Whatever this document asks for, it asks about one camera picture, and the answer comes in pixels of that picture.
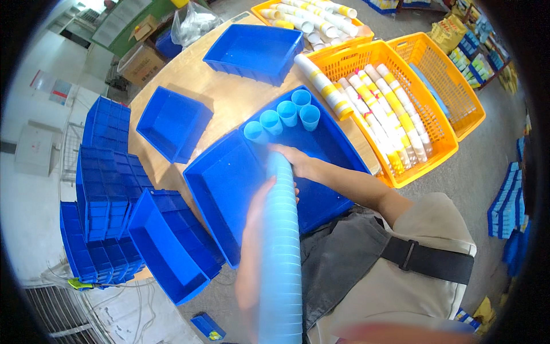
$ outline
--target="plastic cup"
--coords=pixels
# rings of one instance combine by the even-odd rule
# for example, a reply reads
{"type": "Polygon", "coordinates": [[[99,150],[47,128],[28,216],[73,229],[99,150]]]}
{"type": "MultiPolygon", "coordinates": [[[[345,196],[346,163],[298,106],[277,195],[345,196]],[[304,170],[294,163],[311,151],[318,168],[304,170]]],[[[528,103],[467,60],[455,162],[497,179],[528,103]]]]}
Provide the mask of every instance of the plastic cup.
{"type": "Polygon", "coordinates": [[[244,137],[262,145],[267,143],[267,133],[258,121],[248,122],[244,127],[244,137]]]}
{"type": "Polygon", "coordinates": [[[296,105],[288,100],[282,101],[277,105],[277,113],[281,121],[287,127],[293,127],[298,123],[298,113],[296,111],[296,105]]]}
{"type": "Polygon", "coordinates": [[[296,105],[296,111],[300,113],[303,106],[311,104],[311,93],[306,90],[294,91],[290,99],[296,105]]]}
{"type": "Polygon", "coordinates": [[[308,132],[312,132],[317,129],[319,118],[321,118],[321,112],[316,106],[306,105],[300,110],[300,119],[302,120],[304,129],[308,132]]]}
{"type": "Polygon", "coordinates": [[[260,115],[260,124],[272,135],[279,135],[283,132],[283,124],[279,119],[277,111],[266,110],[260,115]]]}

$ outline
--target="plastic bag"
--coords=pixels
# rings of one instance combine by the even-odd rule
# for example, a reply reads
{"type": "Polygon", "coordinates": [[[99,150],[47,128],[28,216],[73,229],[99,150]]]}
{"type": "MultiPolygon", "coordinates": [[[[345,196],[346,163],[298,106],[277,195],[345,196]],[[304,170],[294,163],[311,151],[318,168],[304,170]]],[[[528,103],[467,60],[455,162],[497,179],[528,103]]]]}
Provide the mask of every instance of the plastic bag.
{"type": "Polygon", "coordinates": [[[170,33],[172,42],[181,45],[183,49],[223,23],[223,20],[214,12],[192,1],[186,8],[187,10],[184,7],[174,13],[170,33]]]}

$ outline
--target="cardboard box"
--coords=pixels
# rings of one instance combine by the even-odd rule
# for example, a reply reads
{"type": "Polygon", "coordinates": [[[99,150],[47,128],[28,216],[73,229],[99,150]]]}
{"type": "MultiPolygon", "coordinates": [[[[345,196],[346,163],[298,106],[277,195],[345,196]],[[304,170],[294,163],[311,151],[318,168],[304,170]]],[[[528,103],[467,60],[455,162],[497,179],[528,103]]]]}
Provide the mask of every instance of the cardboard box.
{"type": "Polygon", "coordinates": [[[130,38],[128,38],[128,41],[130,41],[133,37],[136,38],[138,42],[143,42],[149,37],[158,27],[158,21],[153,17],[151,14],[145,17],[144,20],[142,20],[135,28],[132,30],[132,33],[130,34],[130,38]]]}
{"type": "Polygon", "coordinates": [[[120,59],[117,72],[129,82],[143,87],[165,65],[154,48],[143,42],[138,42],[120,59]]]}

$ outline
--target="orange plastic basket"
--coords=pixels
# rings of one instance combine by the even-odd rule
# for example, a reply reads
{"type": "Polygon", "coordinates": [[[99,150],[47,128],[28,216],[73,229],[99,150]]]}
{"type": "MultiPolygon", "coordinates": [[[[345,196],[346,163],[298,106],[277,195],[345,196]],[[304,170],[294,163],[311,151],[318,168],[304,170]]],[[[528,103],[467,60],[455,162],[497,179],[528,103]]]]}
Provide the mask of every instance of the orange plastic basket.
{"type": "MultiPolygon", "coordinates": [[[[271,26],[271,23],[269,21],[267,21],[266,18],[264,18],[261,14],[260,14],[260,10],[261,9],[269,9],[271,5],[273,4],[278,4],[278,3],[281,3],[281,0],[269,0],[269,1],[266,1],[266,2],[262,2],[261,4],[259,5],[256,5],[254,7],[252,7],[250,10],[252,11],[252,13],[254,13],[254,15],[256,17],[258,17],[258,19],[260,19],[264,24],[268,25],[268,26],[271,26]]],[[[355,19],[352,19],[351,20],[351,23],[355,26],[362,26],[364,25],[361,20],[355,18],[355,19]]],[[[375,33],[374,32],[371,32],[371,34],[369,36],[366,36],[365,38],[368,40],[368,42],[372,41],[372,38],[375,36],[375,33]]],[[[323,49],[320,49],[318,51],[325,51],[326,49],[329,49],[329,48],[332,48],[332,47],[327,47],[327,48],[323,48],[323,49]]]]}
{"type": "Polygon", "coordinates": [[[453,61],[423,32],[387,42],[407,63],[424,74],[449,109],[448,118],[462,141],[485,119],[485,111],[472,87],[453,61]]]}
{"type": "Polygon", "coordinates": [[[392,175],[379,149],[366,133],[365,120],[361,116],[352,116],[371,145],[378,161],[381,162],[380,166],[384,173],[379,178],[388,186],[401,188],[409,184],[441,165],[458,150],[457,137],[436,100],[409,65],[386,42],[366,43],[363,38],[358,38],[342,45],[329,47],[324,52],[319,50],[308,57],[331,81],[346,77],[356,68],[362,69],[369,63],[384,63],[401,85],[407,85],[403,89],[422,118],[432,141],[433,153],[427,162],[417,164],[398,176],[392,175]]]}

